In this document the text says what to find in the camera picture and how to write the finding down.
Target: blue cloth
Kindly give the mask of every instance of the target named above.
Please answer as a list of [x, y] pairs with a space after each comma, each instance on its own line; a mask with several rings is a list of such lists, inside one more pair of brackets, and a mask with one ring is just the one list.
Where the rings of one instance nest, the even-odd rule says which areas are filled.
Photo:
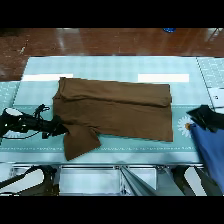
[[224, 130], [218, 129], [216, 133], [212, 133], [203, 130], [197, 124], [192, 124], [190, 131], [207, 165], [210, 177], [224, 193]]

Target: fabric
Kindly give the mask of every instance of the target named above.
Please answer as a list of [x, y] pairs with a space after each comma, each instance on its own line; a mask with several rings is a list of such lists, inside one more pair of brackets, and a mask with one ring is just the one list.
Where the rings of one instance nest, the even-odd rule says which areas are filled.
[[197, 124], [190, 127], [194, 142], [203, 157], [209, 174], [224, 193], [224, 130], [216, 133], [203, 130]]
[[170, 104], [168, 84], [61, 78], [53, 111], [69, 130], [66, 159], [99, 147], [100, 133], [172, 142]]

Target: white label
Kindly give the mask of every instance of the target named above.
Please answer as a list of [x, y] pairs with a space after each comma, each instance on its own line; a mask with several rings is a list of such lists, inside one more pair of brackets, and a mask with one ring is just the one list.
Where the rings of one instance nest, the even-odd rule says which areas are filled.
[[23, 75], [21, 81], [58, 81], [60, 77], [73, 78], [73, 74]]
[[189, 74], [138, 74], [138, 82], [189, 82]]

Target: brown floor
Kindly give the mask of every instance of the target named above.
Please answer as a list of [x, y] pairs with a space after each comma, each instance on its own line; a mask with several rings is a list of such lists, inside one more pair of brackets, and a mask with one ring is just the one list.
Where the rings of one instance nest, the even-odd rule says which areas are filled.
[[163, 55], [224, 57], [224, 29], [23, 28], [0, 30], [0, 81], [20, 80], [30, 56]]

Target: brown pants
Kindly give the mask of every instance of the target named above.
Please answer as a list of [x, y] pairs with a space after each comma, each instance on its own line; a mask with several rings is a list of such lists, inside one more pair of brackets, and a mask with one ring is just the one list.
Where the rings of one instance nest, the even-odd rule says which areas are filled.
[[99, 133], [173, 141], [168, 84], [61, 78], [53, 101], [67, 160], [99, 147]]

